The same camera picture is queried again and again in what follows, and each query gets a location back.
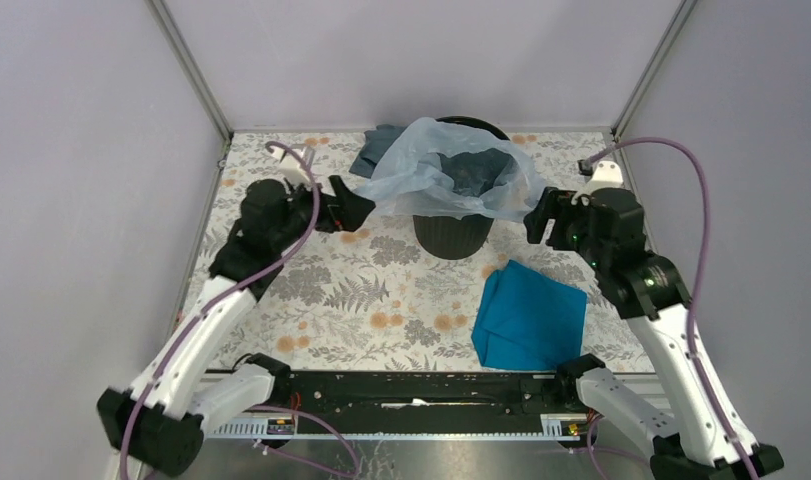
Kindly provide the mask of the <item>black plastic trash bin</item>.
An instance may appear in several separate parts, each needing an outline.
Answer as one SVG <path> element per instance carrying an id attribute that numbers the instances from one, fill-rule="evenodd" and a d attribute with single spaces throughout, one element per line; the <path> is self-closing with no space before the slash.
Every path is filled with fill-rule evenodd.
<path id="1" fill-rule="evenodd" d="M 448 216 L 413 216 L 418 244 L 429 254 L 443 260 L 462 260 L 474 255 L 487 241 L 492 218 L 468 215 L 461 219 Z"/>

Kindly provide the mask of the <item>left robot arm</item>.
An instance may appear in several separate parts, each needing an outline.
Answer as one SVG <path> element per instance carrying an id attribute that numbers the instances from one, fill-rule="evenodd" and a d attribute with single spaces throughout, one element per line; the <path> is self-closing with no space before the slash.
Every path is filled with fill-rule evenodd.
<path id="1" fill-rule="evenodd" d="M 205 390 L 199 384 L 226 336 L 312 233 L 355 232 L 374 210 L 340 177 L 329 181 L 330 195 L 312 181 L 252 183 L 189 315 L 129 387 L 102 393 L 97 411 L 120 453 L 120 478 L 131 459 L 153 474 L 181 475 L 206 435 L 247 410 L 279 413 L 290 426 L 302 417 L 289 367 L 269 357 L 246 361 Z"/>

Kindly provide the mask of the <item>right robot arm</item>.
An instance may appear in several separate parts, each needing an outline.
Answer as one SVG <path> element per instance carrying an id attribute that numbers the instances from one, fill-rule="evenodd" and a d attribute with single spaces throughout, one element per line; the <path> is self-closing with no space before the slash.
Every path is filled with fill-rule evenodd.
<path id="1" fill-rule="evenodd" d="M 649 356 L 671 411 L 622 386 L 592 354 L 557 367 L 556 402 L 610 421 L 643 450 L 656 479 L 761 479 L 781 470 L 779 449 L 756 439 L 704 365 L 688 289 L 669 259 L 647 249 L 643 220 L 635 195 L 620 187 L 547 187 L 524 218 L 529 243 L 574 252 L 593 269 Z"/>

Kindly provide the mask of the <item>light blue plastic trash bag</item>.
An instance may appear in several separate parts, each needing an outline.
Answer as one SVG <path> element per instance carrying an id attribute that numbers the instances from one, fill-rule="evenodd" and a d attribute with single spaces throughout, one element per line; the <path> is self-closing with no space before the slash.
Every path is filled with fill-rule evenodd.
<path id="1" fill-rule="evenodd" d="M 511 141 L 429 117 L 412 122 L 355 193 L 381 216 L 469 215 L 520 223 L 546 180 Z"/>

